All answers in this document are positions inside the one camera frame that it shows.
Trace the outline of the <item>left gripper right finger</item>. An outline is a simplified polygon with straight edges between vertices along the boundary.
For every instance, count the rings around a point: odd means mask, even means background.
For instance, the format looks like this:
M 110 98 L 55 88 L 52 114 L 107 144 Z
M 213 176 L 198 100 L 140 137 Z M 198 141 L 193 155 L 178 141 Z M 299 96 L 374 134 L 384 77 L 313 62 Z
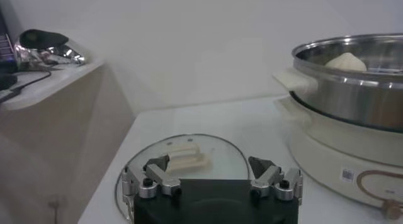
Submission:
M 303 175 L 298 168 L 283 169 L 271 160 L 264 160 L 250 156 L 249 165 L 254 174 L 251 181 L 250 196 L 254 202 L 259 202 L 273 194 L 280 201 L 296 199 L 302 202 Z

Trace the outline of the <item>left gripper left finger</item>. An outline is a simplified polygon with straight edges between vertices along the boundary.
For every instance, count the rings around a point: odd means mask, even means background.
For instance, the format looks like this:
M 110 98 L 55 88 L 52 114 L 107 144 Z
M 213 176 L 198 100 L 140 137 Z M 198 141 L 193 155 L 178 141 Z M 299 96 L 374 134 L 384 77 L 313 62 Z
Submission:
M 181 181 L 166 172 L 169 161 L 166 154 L 149 159 L 142 168 L 127 164 L 121 172 L 123 195 L 152 199 L 157 196 L 158 188 L 163 195 L 172 198 L 181 195 Z

